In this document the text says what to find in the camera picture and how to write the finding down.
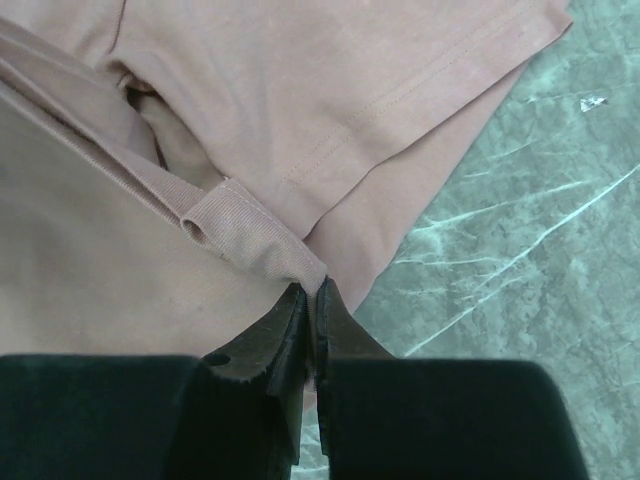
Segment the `pink t-shirt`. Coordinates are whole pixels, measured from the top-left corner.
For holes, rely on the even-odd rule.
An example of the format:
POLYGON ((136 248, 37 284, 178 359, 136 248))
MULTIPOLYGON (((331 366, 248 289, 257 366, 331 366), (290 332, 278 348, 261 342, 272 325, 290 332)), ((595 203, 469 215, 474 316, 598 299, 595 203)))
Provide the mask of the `pink t-shirt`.
POLYGON ((355 309, 563 1, 5 1, 1 350, 203 355, 355 309))

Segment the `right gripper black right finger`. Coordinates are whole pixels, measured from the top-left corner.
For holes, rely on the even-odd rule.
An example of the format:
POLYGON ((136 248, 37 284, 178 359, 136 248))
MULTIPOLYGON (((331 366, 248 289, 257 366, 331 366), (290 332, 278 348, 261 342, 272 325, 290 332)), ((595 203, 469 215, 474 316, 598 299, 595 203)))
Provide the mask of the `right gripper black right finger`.
POLYGON ((317 408, 333 479, 584 479, 561 393, 519 360, 399 359, 317 298, 317 408))

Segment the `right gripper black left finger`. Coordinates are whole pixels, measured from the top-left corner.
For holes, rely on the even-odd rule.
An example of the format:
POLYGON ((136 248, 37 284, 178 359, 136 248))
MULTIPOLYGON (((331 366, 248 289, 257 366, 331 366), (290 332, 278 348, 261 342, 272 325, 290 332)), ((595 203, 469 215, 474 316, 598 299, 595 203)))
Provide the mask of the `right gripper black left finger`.
POLYGON ((5 479, 286 479, 299 460, 304 291, 204 357, 1 359, 5 479))

